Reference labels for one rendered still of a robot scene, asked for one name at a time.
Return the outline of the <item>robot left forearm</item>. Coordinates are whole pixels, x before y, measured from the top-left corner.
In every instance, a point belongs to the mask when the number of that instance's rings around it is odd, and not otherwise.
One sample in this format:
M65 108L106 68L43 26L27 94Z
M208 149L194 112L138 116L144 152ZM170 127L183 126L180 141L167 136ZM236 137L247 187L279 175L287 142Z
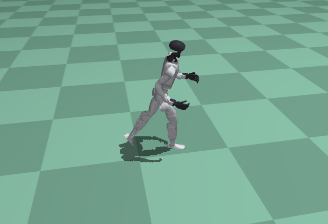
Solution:
M182 73L178 73L176 76L177 79L185 79L186 75L182 75Z

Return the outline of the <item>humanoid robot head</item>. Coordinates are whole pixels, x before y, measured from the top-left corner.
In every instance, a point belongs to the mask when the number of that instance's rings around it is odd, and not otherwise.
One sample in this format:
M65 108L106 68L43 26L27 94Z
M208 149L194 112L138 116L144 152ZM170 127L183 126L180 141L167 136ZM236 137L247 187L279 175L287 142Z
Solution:
M185 44L179 40L173 40L169 44L170 49L177 51L176 53L171 53L171 55L167 56L168 62L177 62L176 57L180 58L180 53L185 49ZM173 61L175 59L175 61Z

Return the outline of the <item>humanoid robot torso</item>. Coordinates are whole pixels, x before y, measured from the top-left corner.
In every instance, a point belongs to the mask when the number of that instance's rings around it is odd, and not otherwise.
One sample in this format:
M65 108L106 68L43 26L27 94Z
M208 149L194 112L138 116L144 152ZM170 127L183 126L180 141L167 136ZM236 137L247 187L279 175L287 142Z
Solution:
M169 56L169 55L171 55L171 54L168 54L167 56ZM171 89L171 87L172 87L172 85L173 85L173 83L174 83L174 80L175 80L175 78L176 78L176 76L177 76L177 74L178 74L178 70L179 70L179 61L178 61L178 58L176 57L176 59L177 59L177 62L168 62L167 61L167 56L165 57L165 60L164 60L164 62L163 62L163 67L162 67L162 72L161 72L161 77L162 77L162 75L165 73L165 71L166 71L166 69L168 68L168 67L170 67L170 65L172 65L173 67L175 67L175 75L171 78L171 79L169 79L166 83L164 83L163 84L163 90L165 90L165 92L166 92L166 94L168 95L168 93L167 93L167 91L168 91L168 89ZM175 59L173 59L173 61L175 61ZM157 94L157 92L156 92L156 90L155 90L155 93L154 93L154 98L155 98L155 100L157 101L157 103L159 104L159 99L161 99L161 96L159 96L158 94Z

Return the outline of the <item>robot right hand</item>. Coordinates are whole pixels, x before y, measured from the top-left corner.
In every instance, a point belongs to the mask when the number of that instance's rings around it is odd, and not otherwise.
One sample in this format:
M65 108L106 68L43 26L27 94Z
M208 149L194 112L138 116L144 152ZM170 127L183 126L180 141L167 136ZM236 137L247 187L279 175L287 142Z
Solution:
M187 102L187 100L179 102L179 101L176 101L174 99L170 99L170 101L172 101L174 103L172 106L176 106L177 108L182 109L182 110L187 109L189 107L189 104L190 104L190 103L183 104L183 103Z

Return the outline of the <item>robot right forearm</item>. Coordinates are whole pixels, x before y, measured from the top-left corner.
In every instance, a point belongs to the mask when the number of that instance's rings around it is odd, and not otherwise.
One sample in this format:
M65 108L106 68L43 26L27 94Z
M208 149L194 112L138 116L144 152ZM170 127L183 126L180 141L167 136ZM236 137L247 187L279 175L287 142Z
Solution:
M166 94L165 90L163 90L160 85L156 85L155 89L157 94L161 96L165 103L168 103L170 106L174 104L172 101L170 101L171 98Z

